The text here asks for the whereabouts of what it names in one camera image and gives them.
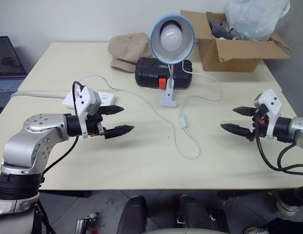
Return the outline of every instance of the laptop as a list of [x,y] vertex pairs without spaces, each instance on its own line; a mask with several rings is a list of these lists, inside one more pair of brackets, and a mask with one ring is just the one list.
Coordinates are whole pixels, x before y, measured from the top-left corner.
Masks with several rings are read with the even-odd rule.
[[0,108],[17,91],[27,73],[8,37],[0,37]]

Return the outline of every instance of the white power strip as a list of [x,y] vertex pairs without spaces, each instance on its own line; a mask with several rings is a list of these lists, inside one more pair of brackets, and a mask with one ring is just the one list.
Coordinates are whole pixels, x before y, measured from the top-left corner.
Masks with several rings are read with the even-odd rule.
[[[99,97],[101,98],[101,106],[110,106],[113,105],[116,98],[113,94],[110,93],[103,93],[103,92],[97,92],[99,94]],[[74,109],[73,105],[73,97],[72,92],[69,92],[65,99],[62,101],[62,104],[66,108]]]

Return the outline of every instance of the cardboard box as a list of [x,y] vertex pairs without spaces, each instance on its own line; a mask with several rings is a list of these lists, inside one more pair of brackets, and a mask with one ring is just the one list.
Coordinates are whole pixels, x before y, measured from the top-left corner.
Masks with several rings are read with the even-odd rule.
[[274,32],[269,41],[223,40],[211,33],[207,16],[226,21],[223,13],[197,13],[181,10],[194,27],[202,67],[205,71],[253,72],[262,59],[287,59],[289,56],[275,44],[290,49]]

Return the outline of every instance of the black cable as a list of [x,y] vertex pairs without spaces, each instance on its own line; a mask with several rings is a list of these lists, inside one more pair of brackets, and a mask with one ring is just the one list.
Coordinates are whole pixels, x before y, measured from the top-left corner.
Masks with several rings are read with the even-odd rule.
[[291,166],[287,166],[287,167],[276,168],[276,167],[274,167],[274,166],[267,160],[267,158],[266,158],[266,156],[265,156],[265,153],[264,153],[264,151],[263,151],[261,142],[260,142],[260,124],[259,124],[259,120],[260,120],[260,118],[259,118],[259,117],[256,117],[256,121],[255,121],[255,140],[256,140],[256,143],[257,143],[257,146],[258,146],[260,155],[261,155],[262,159],[264,160],[264,162],[266,163],[266,165],[267,165],[270,169],[272,169],[272,170],[274,170],[274,171],[277,171],[277,172],[284,172],[284,173],[287,173],[287,174],[303,176],[303,172],[292,172],[292,171],[288,171],[288,170],[290,170],[290,169],[294,169],[294,168],[298,168],[298,167],[303,167],[303,164],[295,164],[295,165],[291,165]]
[[278,155],[278,159],[277,159],[277,166],[278,168],[282,168],[282,158],[283,155],[290,150],[291,148],[295,147],[297,144],[295,142],[293,142],[291,145],[287,146],[286,148],[284,148]]
[[52,225],[50,225],[49,228],[50,228],[50,233],[51,233],[51,234],[57,234],[57,233],[55,232],[55,230],[53,229]]
[[70,149],[65,152],[65,154],[63,156],[61,156],[60,158],[58,158],[55,162],[53,162],[52,164],[50,164],[43,172],[43,175],[48,172],[53,166],[55,166],[57,163],[59,163],[61,160],[63,160],[72,150],[73,148],[76,146],[77,142],[79,140],[79,136],[77,136],[72,144],[72,146],[70,147]]
[[[291,175],[299,175],[299,176],[303,176],[303,172],[292,172],[292,171],[288,171],[289,169],[293,169],[293,168],[298,168],[298,167],[303,167],[303,164],[295,164],[295,165],[292,165],[292,166],[288,166],[288,167],[282,167],[282,158],[283,158],[283,155],[288,151],[290,150],[291,148],[293,148],[296,143],[292,143],[291,145],[285,147],[278,155],[278,159],[277,159],[277,165],[278,165],[278,168],[274,167],[272,164],[270,164],[270,162],[267,160],[264,152],[263,152],[263,148],[261,146],[261,142],[260,142],[260,124],[259,124],[259,118],[257,117],[256,118],[256,121],[255,121],[255,140],[256,140],[256,143],[257,143],[257,146],[258,146],[258,149],[259,149],[259,152],[260,152],[260,155],[261,157],[263,158],[264,162],[267,164],[267,166],[269,166],[269,168],[271,168],[272,170],[274,171],[279,171],[279,172],[284,172],[286,174],[291,174]],[[297,199],[302,202],[303,204],[303,199],[300,197],[299,195],[299,192],[303,190],[303,186],[301,187],[298,187],[294,190],[294,195],[297,197]]]
[[75,104],[75,85],[76,84],[80,87],[81,91],[84,88],[84,86],[81,85],[81,83],[78,82],[78,81],[74,81],[73,84],[72,84],[72,97],[73,97],[74,111],[75,111],[75,114],[77,115],[78,114],[77,113],[77,106]]
[[[81,83],[77,82],[77,81],[74,81],[73,84],[72,84],[72,97],[73,97],[73,104],[74,104],[74,111],[75,111],[75,114],[77,115],[77,106],[75,104],[75,86],[78,85],[81,90],[84,88],[83,85],[81,85]],[[59,163],[61,160],[63,160],[72,150],[73,148],[76,146],[77,142],[79,140],[79,136],[77,136],[72,144],[72,146],[70,147],[70,149],[65,152],[65,154],[63,156],[61,156],[60,158],[58,158],[55,162],[53,162],[51,165],[49,165],[43,172],[43,175],[48,172],[53,166],[55,166],[57,163]]]
[[42,213],[42,221],[46,226],[46,234],[49,234],[51,225],[49,224],[47,213],[40,200],[38,200],[38,206],[39,206],[40,212]]

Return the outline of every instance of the white cable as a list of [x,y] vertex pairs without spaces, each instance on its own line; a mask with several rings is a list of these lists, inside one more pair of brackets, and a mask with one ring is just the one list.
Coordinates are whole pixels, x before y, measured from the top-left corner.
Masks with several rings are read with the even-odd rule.
[[180,107],[180,114],[182,113],[182,109],[184,108],[184,106],[186,105],[186,103],[191,99],[191,98],[201,98],[201,99],[204,99],[204,100],[207,100],[207,101],[220,101],[220,99],[216,99],[216,100],[213,100],[213,99],[208,99],[208,98],[205,98],[205,97],[201,97],[199,95],[190,95],[188,97],[186,97]]
[[215,80],[215,82],[219,85],[220,87],[220,90],[221,90],[221,95],[220,95],[220,100],[223,98],[223,88],[221,86],[221,83],[216,79],[214,78],[213,76],[210,76],[210,75],[207,75],[207,74],[203,74],[203,73],[197,73],[197,72],[188,72],[184,69],[184,60],[182,61],[182,70],[186,73],[189,73],[189,74],[195,74],[195,75],[199,75],[199,76],[204,76],[204,77],[209,77],[209,78],[212,78],[213,80]]
[[178,151],[183,157],[185,157],[185,158],[187,158],[187,159],[196,159],[196,158],[198,158],[198,157],[200,156],[200,153],[201,153],[200,146],[199,146],[199,144],[197,143],[197,141],[196,141],[196,140],[187,132],[187,130],[186,130],[186,132],[187,132],[186,134],[187,134],[187,135],[195,142],[195,144],[198,146],[198,148],[199,148],[199,154],[198,154],[196,157],[188,157],[188,156],[186,156],[185,154],[183,154],[183,153],[181,152],[181,150],[179,149],[179,147],[178,147],[178,145],[177,145],[177,142],[176,142],[176,130],[175,130],[174,124],[173,124],[171,121],[167,120],[166,118],[162,117],[162,116],[156,111],[156,109],[150,104],[150,102],[147,101],[145,98],[139,96],[138,94],[129,92],[129,91],[125,90],[125,89],[118,89],[118,88],[112,87],[112,86],[108,83],[108,81],[107,81],[104,77],[102,77],[102,76],[100,76],[100,75],[87,75],[87,76],[82,77],[82,78],[80,79],[80,81],[83,80],[83,79],[85,79],[85,78],[88,78],[88,77],[99,77],[99,78],[101,78],[101,79],[103,79],[103,80],[105,81],[105,83],[108,85],[108,87],[109,87],[110,89],[113,89],[113,90],[116,90],[116,91],[123,91],[123,92],[126,92],[126,93],[128,93],[128,94],[137,96],[138,98],[142,99],[142,100],[150,107],[150,109],[151,109],[159,118],[161,118],[162,120],[166,121],[167,123],[169,123],[169,124],[172,126],[172,128],[173,128],[173,134],[174,134],[174,143],[175,143],[176,149],[177,149],[177,151]]
[[50,95],[50,94],[37,94],[37,93],[31,93],[31,92],[23,92],[23,91],[17,91],[13,93],[10,98],[14,96],[31,96],[31,97],[38,97],[38,98],[58,98],[58,99],[65,99],[65,96],[61,95]]
[[171,67],[170,67],[170,64],[168,64],[167,67],[168,67],[169,72],[170,72],[170,75],[171,75]]

